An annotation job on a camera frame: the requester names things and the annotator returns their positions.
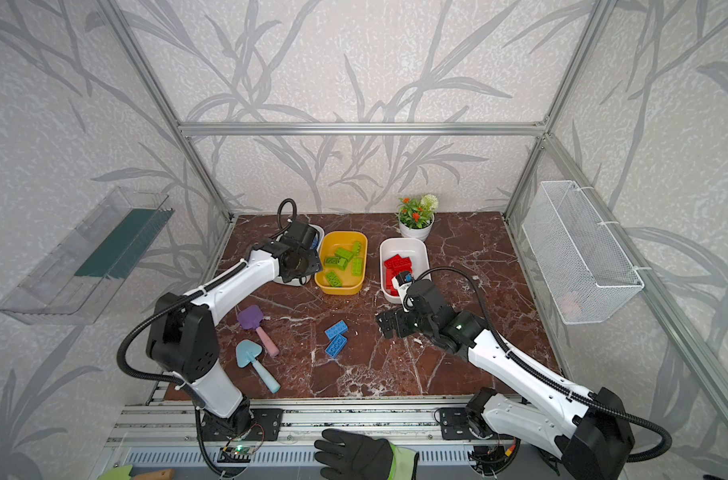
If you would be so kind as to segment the yellow rectangular bin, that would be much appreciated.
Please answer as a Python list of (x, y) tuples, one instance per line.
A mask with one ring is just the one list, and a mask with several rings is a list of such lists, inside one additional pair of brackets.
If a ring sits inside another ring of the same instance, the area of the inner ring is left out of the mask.
[(363, 284), (367, 262), (367, 237), (358, 231), (333, 231), (320, 245), (322, 271), (316, 284), (329, 295), (355, 295)]

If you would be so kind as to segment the left white rectangular bin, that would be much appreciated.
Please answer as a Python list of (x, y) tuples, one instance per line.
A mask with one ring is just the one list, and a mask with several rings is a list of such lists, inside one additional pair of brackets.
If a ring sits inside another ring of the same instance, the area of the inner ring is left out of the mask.
[[(320, 253), (321, 250), (321, 243), (325, 237), (325, 230), (316, 224), (311, 223), (310, 227), (313, 228), (316, 231), (316, 235), (314, 237), (314, 240), (312, 242), (313, 248), (316, 250), (317, 253)], [(307, 275), (301, 278), (296, 278), (291, 281), (284, 281), (281, 277), (276, 277), (273, 282), (280, 285), (286, 285), (286, 286), (293, 286), (293, 287), (301, 287), (306, 285), (308, 282), (312, 280), (313, 275)]]

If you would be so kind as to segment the right white rectangular bin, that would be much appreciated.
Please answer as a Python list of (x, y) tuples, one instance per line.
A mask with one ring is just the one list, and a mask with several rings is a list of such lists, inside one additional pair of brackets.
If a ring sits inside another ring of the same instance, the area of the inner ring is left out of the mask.
[(412, 276), (417, 278), (430, 268), (428, 252), (423, 241), (413, 238), (389, 238), (380, 244), (380, 287), (385, 299), (392, 304), (399, 304), (400, 297), (391, 296), (385, 291), (385, 267), (383, 262), (394, 255), (410, 257), (413, 265)]

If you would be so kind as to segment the green lego square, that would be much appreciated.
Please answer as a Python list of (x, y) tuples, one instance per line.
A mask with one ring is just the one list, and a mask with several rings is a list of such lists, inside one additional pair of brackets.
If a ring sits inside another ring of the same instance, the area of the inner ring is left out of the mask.
[(330, 256), (325, 258), (324, 265), (329, 268), (343, 268), (344, 261), (340, 257)]

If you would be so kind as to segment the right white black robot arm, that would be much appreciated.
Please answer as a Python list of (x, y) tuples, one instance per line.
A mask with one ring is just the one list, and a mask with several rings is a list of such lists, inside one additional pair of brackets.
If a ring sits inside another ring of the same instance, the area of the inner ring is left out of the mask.
[(479, 315), (455, 309), (426, 273), (401, 272), (392, 284), (401, 305), (377, 315), (385, 337), (420, 333), (522, 397), (516, 403), (490, 388), (477, 393), (466, 408), (477, 436), (518, 438), (550, 454), (575, 479), (616, 479), (626, 464), (671, 448), (664, 427), (628, 413), (611, 390), (593, 392), (535, 361), (502, 337), (487, 309)]

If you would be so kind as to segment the blue lego brick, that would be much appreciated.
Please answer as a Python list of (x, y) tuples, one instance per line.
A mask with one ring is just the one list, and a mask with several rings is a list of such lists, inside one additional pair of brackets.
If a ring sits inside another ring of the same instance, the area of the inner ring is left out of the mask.
[(329, 340), (334, 340), (336, 337), (344, 335), (349, 330), (348, 325), (344, 320), (340, 320), (328, 329), (325, 330), (325, 334)]

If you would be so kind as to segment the large red lego brick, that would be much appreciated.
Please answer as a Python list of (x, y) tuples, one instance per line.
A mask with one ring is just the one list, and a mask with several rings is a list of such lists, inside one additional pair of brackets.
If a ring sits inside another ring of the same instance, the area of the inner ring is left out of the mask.
[(393, 277), (402, 272), (413, 272), (412, 260), (410, 257), (403, 257), (401, 255), (394, 255), (383, 262), (385, 267), (386, 275)]

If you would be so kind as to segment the purple pink toy spatula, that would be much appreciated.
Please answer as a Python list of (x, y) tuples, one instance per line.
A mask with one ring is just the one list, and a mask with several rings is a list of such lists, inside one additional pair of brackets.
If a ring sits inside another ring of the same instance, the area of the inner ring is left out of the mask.
[(237, 320), (243, 330), (254, 330), (257, 333), (270, 357), (275, 358), (280, 354), (275, 342), (261, 326), (264, 313), (259, 306), (251, 305), (243, 309), (237, 314)]

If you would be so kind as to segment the blue lego brick studs down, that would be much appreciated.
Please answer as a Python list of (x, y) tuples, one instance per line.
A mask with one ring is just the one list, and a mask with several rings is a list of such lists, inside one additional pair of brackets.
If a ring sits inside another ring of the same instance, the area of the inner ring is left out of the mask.
[(346, 347), (347, 343), (348, 339), (345, 335), (336, 335), (326, 347), (325, 352), (330, 358), (337, 358)]

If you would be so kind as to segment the white rectangular bin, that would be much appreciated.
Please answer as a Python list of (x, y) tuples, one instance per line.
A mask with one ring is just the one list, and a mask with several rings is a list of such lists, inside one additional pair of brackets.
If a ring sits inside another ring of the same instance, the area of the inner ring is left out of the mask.
[(380, 244), (380, 287), (385, 299), (392, 304), (399, 304), (400, 297), (391, 296), (385, 291), (385, 267), (383, 262), (394, 255), (410, 257), (413, 265), (412, 276), (417, 278), (430, 268), (428, 252), (423, 241), (413, 238), (389, 238)]
[[(314, 237), (314, 240), (312, 242), (313, 248), (316, 250), (317, 253), (320, 253), (321, 250), (321, 243), (325, 237), (325, 230), (316, 224), (311, 223), (310, 227), (313, 228), (316, 231), (316, 235)], [(313, 275), (307, 275), (301, 278), (296, 278), (291, 281), (284, 281), (281, 277), (276, 277), (273, 282), (280, 285), (286, 285), (286, 286), (293, 286), (293, 287), (301, 287), (306, 285), (308, 282), (312, 280)]]

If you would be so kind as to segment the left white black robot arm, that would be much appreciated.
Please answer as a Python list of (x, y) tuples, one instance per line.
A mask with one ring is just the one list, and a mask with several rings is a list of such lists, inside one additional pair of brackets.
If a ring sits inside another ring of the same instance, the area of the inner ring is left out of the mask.
[[(280, 223), (276, 234), (251, 246), (234, 266), (186, 294), (159, 298), (154, 313), (119, 346), (117, 364), (123, 373), (177, 385), (216, 418), (232, 420), (249, 412), (248, 400), (220, 364), (217, 326), (239, 303), (275, 279), (290, 283), (322, 270), (318, 250), (322, 235), (297, 218), (293, 199), (283, 200), (279, 207), (287, 204), (292, 206), (288, 223)], [(129, 347), (145, 330), (150, 331), (146, 355), (165, 375), (140, 371), (127, 360)]]

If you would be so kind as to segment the green lego brick top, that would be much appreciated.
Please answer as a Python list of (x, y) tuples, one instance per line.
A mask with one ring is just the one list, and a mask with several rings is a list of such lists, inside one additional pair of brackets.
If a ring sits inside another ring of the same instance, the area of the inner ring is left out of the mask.
[(352, 260), (356, 256), (356, 254), (353, 251), (345, 249), (345, 248), (337, 248), (335, 250), (335, 255), (337, 257), (345, 259), (347, 261)]

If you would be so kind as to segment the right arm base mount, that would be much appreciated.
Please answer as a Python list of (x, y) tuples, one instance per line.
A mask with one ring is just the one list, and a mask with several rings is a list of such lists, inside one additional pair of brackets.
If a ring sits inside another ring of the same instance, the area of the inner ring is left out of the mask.
[(511, 435), (492, 430), (482, 418), (485, 404), (494, 394), (497, 394), (495, 389), (483, 387), (464, 406), (438, 409), (437, 423), (441, 428), (442, 439), (490, 442), (513, 440)]

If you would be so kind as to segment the clear plastic wall shelf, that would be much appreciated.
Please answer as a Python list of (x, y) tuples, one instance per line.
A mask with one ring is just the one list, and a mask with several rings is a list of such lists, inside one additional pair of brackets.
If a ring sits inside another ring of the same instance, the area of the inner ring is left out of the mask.
[(114, 188), (0, 303), (27, 325), (96, 322), (174, 215), (170, 196)]

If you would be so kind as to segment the potted artificial flower plant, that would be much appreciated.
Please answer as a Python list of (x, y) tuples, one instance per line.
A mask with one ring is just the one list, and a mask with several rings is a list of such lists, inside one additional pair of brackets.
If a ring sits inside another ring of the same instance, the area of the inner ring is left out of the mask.
[(425, 241), (435, 221), (439, 207), (438, 197), (434, 194), (425, 194), (420, 198), (404, 197), (400, 202), (397, 217), (401, 235)]

